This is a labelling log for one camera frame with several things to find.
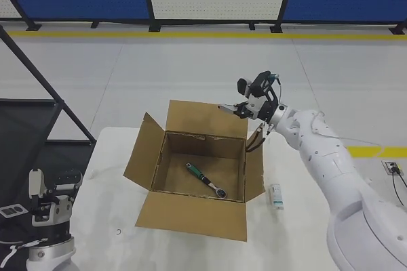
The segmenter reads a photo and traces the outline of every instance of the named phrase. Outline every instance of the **table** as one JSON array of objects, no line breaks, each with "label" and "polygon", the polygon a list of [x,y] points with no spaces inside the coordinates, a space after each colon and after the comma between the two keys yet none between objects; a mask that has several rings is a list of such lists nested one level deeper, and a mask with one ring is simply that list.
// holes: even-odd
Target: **table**
[{"label": "table", "polygon": [[71,218],[81,271],[337,270],[326,245],[328,204],[299,154],[274,133],[264,145],[264,193],[247,203],[248,242],[137,228],[147,191],[123,177],[138,129],[102,130]]}]

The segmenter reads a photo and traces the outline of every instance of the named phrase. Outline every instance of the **small white bottle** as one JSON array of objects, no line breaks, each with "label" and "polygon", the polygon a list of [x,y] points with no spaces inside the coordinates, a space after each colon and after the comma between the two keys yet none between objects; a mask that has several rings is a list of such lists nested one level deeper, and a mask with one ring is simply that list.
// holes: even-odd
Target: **small white bottle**
[{"label": "small white bottle", "polygon": [[284,209],[284,201],[282,200],[282,192],[279,184],[270,185],[270,203],[276,209]]}]

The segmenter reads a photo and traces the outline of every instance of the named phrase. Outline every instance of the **gray floor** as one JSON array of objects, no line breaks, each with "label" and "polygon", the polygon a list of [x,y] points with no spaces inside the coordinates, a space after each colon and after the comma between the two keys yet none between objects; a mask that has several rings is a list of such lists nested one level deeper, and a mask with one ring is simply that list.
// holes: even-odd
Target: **gray floor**
[{"label": "gray floor", "polygon": [[[87,24],[60,24],[55,29],[89,30]],[[142,31],[111,24],[97,31],[130,29]],[[215,26],[164,29],[220,30]],[[383,27],[342,30],[389,35]],[[307,26],[286,29],[308,31]],[[335,29],[316,32],[335,33]],[[340,136],[407,146],[407,41],[31,37],[16,42],[95,137],[108,126],[140,127],[145,112],[164,126],[169,100],[241,102],[238,78],[254,79],[271,70],[280,74],[284,104],[322,110]],[[0,43],[0,98],[48,97]],[[251,123],[250,129],[256,126]],[[84,135],[62,114],[50,138],[84,139]],[[402,163],[407,172],[407,159]],[[362,161],[360,168],[377,181],[378,190],[396,201],[380,163]]]}]

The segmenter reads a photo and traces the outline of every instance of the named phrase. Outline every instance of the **yellow floor line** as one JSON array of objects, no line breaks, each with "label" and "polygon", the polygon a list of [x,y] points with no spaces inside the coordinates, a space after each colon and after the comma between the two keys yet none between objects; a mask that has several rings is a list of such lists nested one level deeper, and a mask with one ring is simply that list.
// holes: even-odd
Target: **yellow floor line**
[{"label": "yellow floor line", "polygon": [[298,33],[222,33],[222,32],[85,32],[85,31],[9,31],[13,37],[58,38],[218,38],[218,39],[329,39],[352,41],[407,41],[407,35],[298,34]]},{"label": "yellow floor line", "polygon": [[[350,146],[347,149],[354,158],[372,158],[381,151],[381,147]],[[407,158],[407,147],[386,147],[378,158]]]}]

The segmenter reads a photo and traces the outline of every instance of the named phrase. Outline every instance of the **cardboard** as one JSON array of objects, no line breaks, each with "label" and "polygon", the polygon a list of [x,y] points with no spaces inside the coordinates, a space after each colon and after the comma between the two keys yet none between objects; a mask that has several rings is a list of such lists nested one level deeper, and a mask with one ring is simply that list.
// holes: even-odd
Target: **cardboard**
[{"label": "cardboard", "polygon": [[[247,120],[215,104],[171,101],[166,131],[146,113],[124,172],[150,191],[136,226],[246,241],[246,202],[264,192],[263,150],[246,154],[246,136]],[[186,163],[227,198],[218,198]]]},{"label": "cardboard", "polygon": [[150,192],[136,226],[247,241],[246,205]]},{"label": "cardboard", "polygon": [[216,104],[170,101],[166,131],[247,138],[247,119],[221,114]]}]

